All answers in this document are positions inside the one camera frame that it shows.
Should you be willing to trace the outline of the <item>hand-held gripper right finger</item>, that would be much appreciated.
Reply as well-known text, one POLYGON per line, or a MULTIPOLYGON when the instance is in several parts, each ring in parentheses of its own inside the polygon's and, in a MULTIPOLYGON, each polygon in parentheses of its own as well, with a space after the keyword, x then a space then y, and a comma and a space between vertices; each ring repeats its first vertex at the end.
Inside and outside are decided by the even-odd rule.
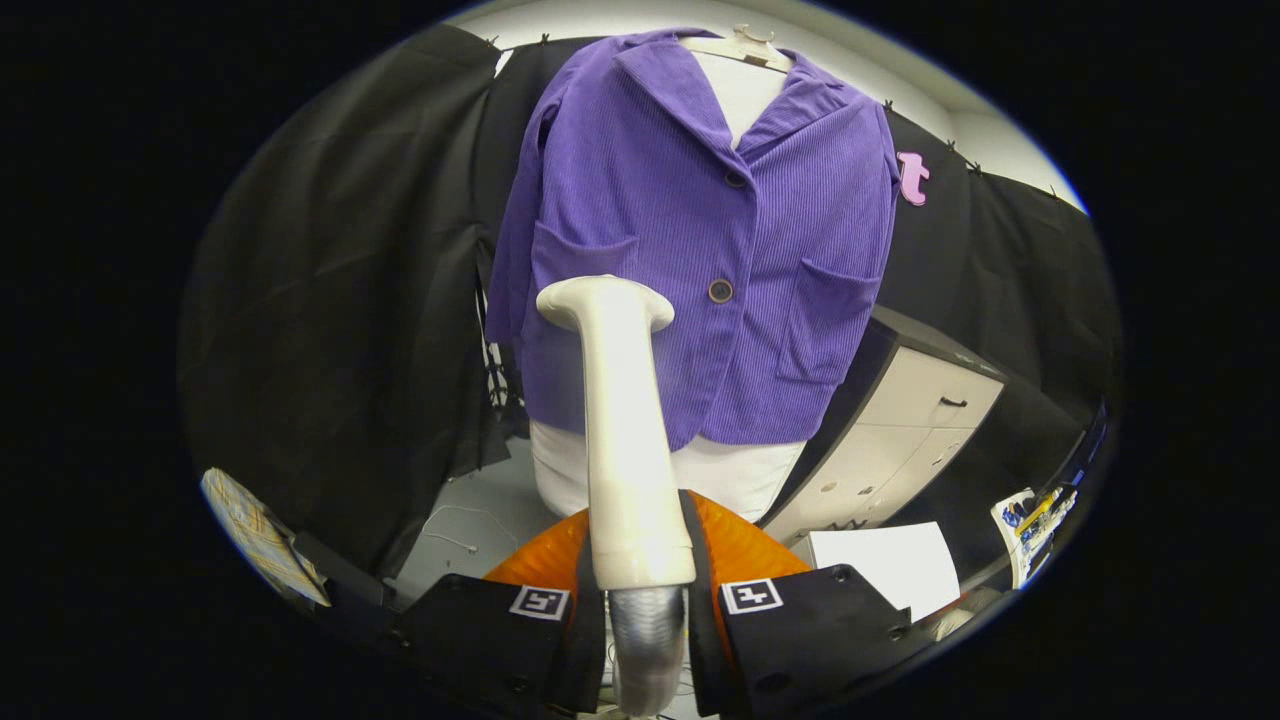
POLYGON ((815 719, 870 692, 911 653, 911 623, 847 564, 813 568, 737 514, 684 492, 701 716, 815 719))

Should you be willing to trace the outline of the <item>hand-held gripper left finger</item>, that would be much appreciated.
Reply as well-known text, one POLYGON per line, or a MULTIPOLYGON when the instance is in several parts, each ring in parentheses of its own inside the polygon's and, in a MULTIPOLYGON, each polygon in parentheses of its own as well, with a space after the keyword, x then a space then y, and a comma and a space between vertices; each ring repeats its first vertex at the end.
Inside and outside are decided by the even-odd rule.
POLYGON ((390 624, 393 655, 442 719, 572 719, 605 666, 589 515, 541 532, 484 577, 447 574, 390 624))

